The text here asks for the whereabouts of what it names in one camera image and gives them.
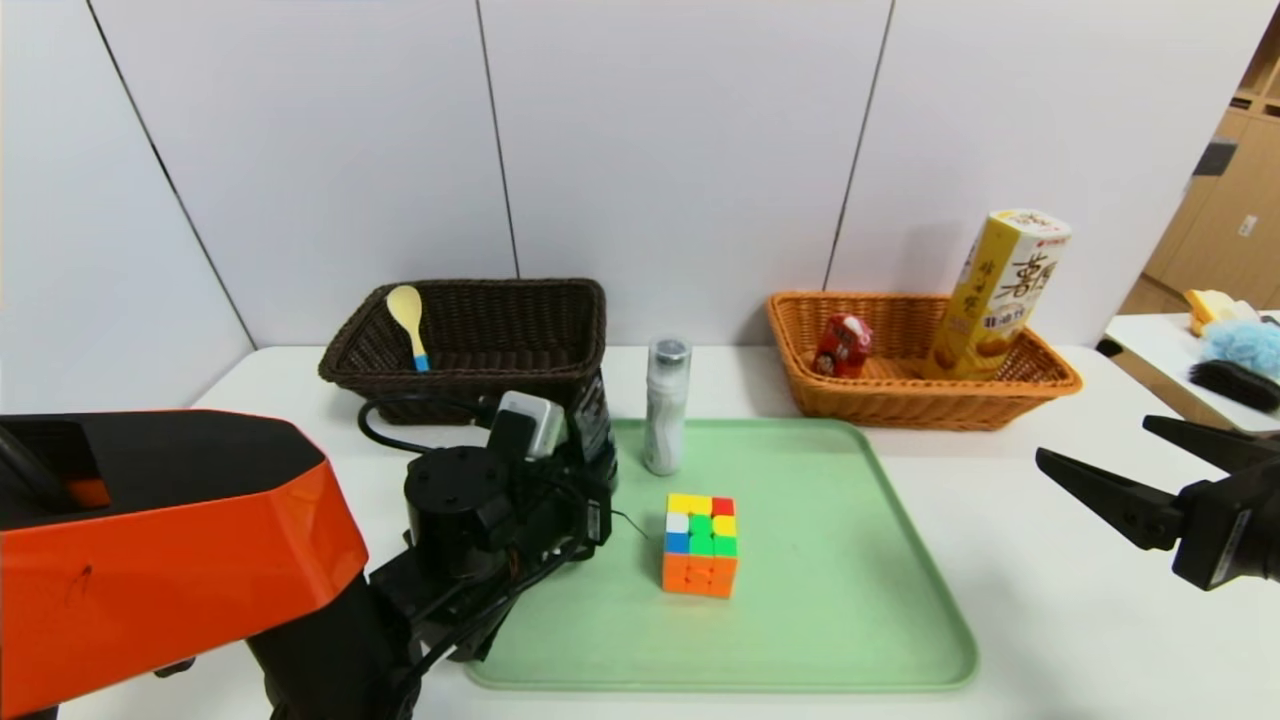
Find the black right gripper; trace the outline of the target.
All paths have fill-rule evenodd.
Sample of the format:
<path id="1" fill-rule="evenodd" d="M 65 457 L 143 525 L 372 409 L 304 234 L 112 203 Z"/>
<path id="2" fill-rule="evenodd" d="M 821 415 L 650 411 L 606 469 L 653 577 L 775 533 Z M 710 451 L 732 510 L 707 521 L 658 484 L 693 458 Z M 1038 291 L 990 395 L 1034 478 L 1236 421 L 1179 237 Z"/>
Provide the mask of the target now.
<path id="1" fill-rule="evenodd" d="M 1142 425 L 1225 475 L 1175 496 L 1048 448 L 1036 451 L 1036 465 L 1137 548 L 1179 542 L 1172 571 L 1201 591 L 1244 577 L 1276 583 L 1277 441 L 1170 416 L 1148 415 Z"/>

